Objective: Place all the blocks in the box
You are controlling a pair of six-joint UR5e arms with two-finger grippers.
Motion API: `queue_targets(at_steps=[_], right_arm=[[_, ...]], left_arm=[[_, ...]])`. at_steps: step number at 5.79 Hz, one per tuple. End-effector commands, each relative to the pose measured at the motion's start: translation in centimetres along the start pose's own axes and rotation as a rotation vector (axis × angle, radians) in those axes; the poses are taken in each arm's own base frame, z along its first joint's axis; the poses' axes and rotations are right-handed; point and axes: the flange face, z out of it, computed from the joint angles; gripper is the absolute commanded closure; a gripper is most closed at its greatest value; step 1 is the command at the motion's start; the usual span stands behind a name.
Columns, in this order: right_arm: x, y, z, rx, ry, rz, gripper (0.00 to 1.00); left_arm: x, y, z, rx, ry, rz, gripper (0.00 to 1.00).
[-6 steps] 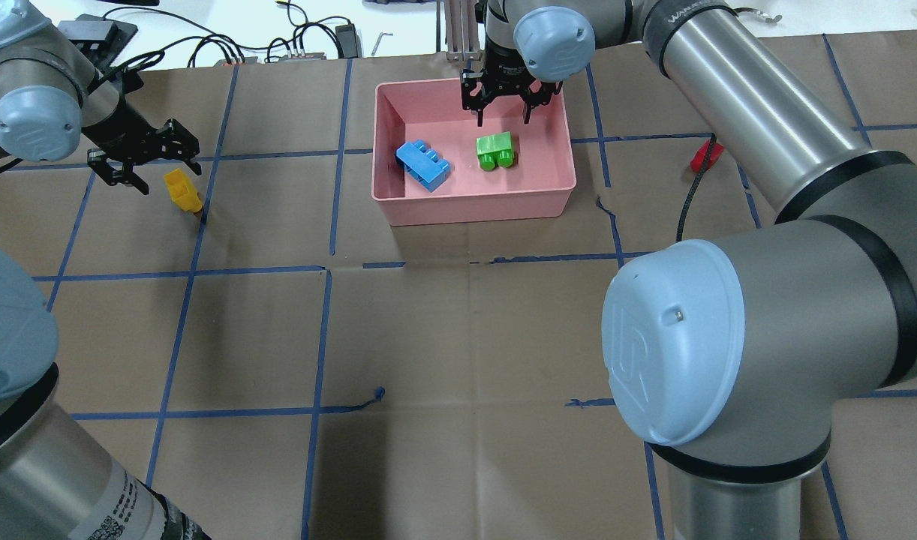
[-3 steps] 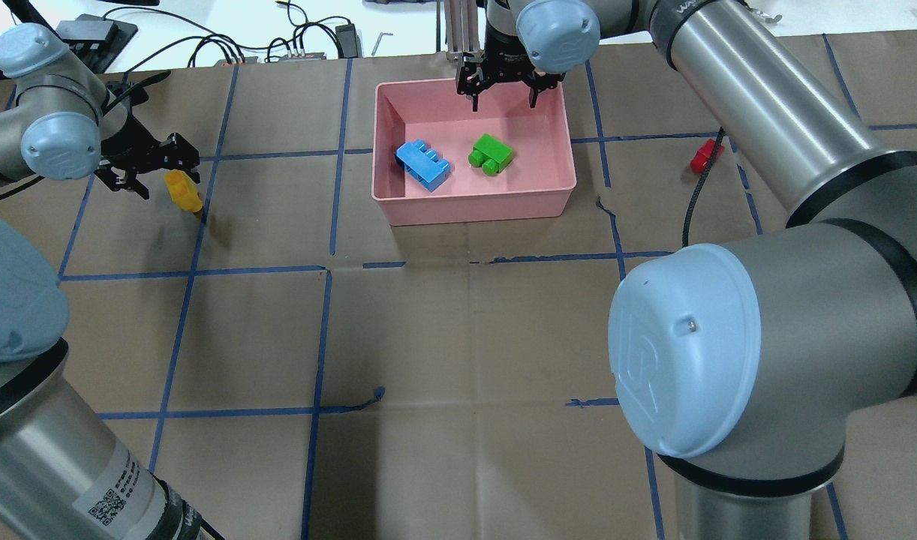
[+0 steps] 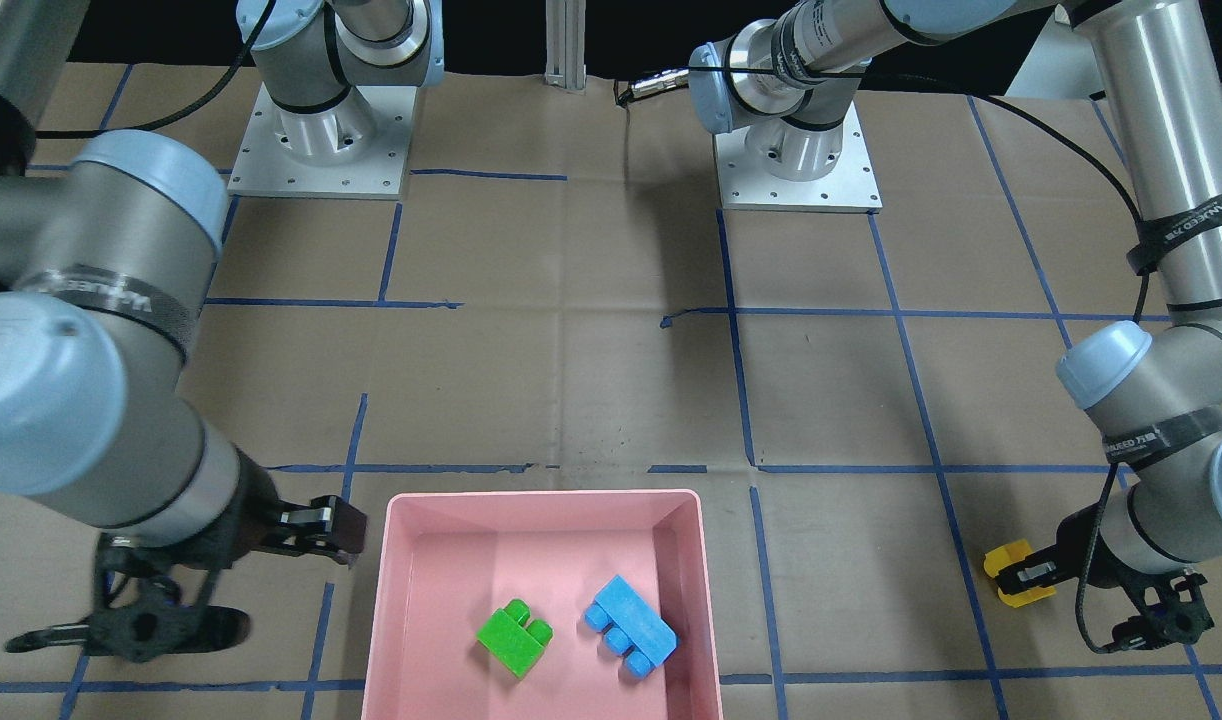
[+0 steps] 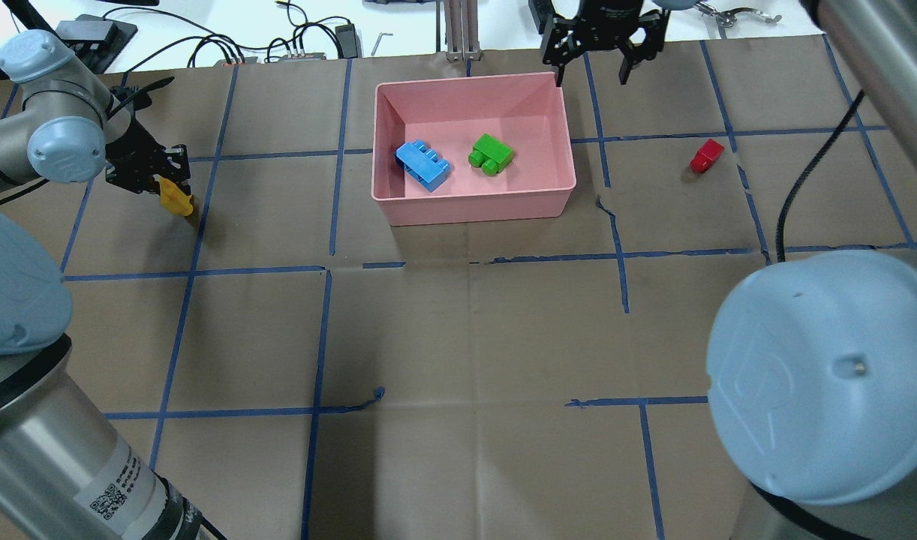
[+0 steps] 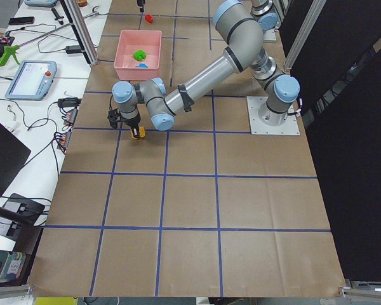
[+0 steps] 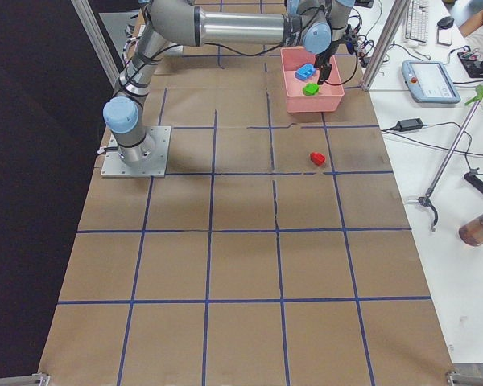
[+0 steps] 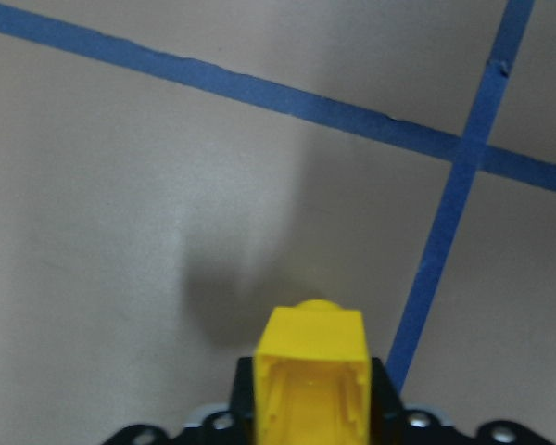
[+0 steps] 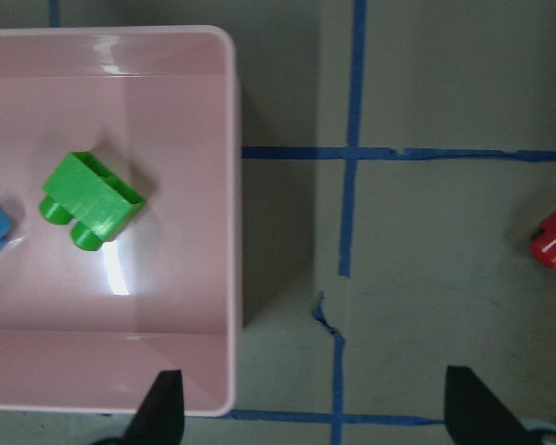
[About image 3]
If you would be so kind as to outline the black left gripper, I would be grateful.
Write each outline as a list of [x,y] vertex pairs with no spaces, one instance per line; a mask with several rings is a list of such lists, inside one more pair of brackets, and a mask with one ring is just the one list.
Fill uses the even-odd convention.
[[1081,577],[1091,551],[1088,584],[1101,589],[1127,588],[1136,584],[1136,570],[1128,566],[1110,550],[1110,543],[1101,533],[1110,531],[1122,542],[1122,532],[1136,531],[1127,505],[1105,507],[1100,531],[1094,533],[1096,505],[1070,513],[1056,529],[1053,546],[1046,548],[1045,561],[1023,561],[1007,566],[1007,593],[1024,593],[1051,588],[1068,579]]

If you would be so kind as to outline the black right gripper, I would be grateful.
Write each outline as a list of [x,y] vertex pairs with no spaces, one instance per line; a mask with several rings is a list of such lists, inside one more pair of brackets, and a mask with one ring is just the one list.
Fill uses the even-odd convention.
[[232,568],[249,553],[315,555],[352,568],[365,550],[367,529],[368,515],[343,498],[288,502],[266,469],[241,465],[235,496],[207,533],[207,568]]

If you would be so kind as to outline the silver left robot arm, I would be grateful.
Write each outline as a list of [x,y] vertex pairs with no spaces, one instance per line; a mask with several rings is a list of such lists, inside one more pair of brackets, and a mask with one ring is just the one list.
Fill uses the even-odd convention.
[[[876,209],[853,97],[873,56],[935,45],[1026,1],[802,1],[697,46],[687,78],[715,137],[727,208]],[[1068,1],[1117,120],[1135,200],[1132,273],[1158,275],[1172,328],[1100,329],[1056,374],[1136,487],[1103,520],[1072,518],[1055,546],[1000,573],[1015,594],[1091,550],[1103,587],[1178,577],[1222,556],[1222,87],[1196,1]],[[1090,529],[1081,521],[1091,521]]]

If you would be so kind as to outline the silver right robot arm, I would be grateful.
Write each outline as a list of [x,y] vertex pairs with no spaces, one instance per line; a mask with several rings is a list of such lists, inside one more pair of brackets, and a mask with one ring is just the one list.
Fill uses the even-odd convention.
[[285,502],[178,396],[222,255],[218,170],[152,122],[86,131],[61,178],[26,174],[87,9],[0,1],[0,491],[196,568],[351,562],[360,511]]

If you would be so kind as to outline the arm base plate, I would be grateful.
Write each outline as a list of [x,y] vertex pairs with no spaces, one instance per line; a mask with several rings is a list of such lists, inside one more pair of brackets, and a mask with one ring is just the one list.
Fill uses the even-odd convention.
[[295,114],[265,88],[240,143],[232,196],[400,200],[415,126],[414,87],[352,88],[340,105]]
[[725,210],[877,213],[884,208],[855,105],[826,131],[785,119],[712,137]]

